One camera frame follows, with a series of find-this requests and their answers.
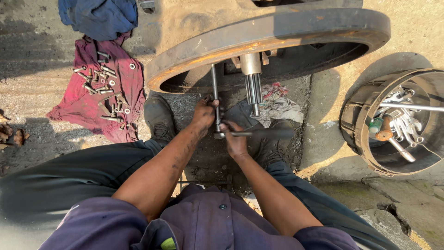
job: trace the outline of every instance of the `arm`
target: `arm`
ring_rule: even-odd
[[[232,130],[243,131],[233,122]],[[221,125],[225,133],[230,156],[237,162],[253,188],[264,218],[282,235],[293,236],[300,229],[322,224],[308,211],[304,204],[279,184],[248,154],[245,137],[233,137],[228,126]]]
[[[200,100],[192,122],[168,145],[134,172],[114,193],[113,198],[133,204],[148,221],[157,218],[168,203],[197,142],[206,135],[219,101],[210,96]]]

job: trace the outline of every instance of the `dark trousers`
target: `dark trousers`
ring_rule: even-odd
[[[74,204],[91,197],[110,197],[160,150],[154,140],[93,147],[0,179],[2,245],[38,248]],[[353,211],[295,176],[285,162],[273,163],[266,170],[323,225],[345,231],[363,249],[398,250]]]

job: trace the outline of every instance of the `rusty wheel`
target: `rusty wheel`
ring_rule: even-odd
[[[389,18],[359,8],[263,16],[221,27],[161,53],[145,67],[146,86],[163,93],[210,93],[209,64],[218,63],[219,90],[245,86],[234,60],[265,52],[263,84],[312,74],[371,53],[390,39]]]

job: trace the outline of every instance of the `hand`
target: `hand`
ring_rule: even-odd
[[[245,136],[234,137],[230,131],[244,131],[244,129],[232,121],[227,121],[227,124],[220,125],[221,132],[225,134],[226,147],[228,153],[235,160],[239,161],[244,157],[250,157],[247,150],[247,138]]]
[[[191,123],[198,127],[201,138],[206,135],[208,128],[213,124],[215,109],[218,106],[219,100],[211,101],[210,95],[197,102]]]

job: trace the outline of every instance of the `right hand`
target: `right hand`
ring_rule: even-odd
[[[220,125],[221,132],[225,134],[226,147],[228,154],[235,160],[241,160],[244,157],[250,157],[247,150],[247,138],[245,136],[234,137],[230,131],[244,131],[244,129],[232,121]]]

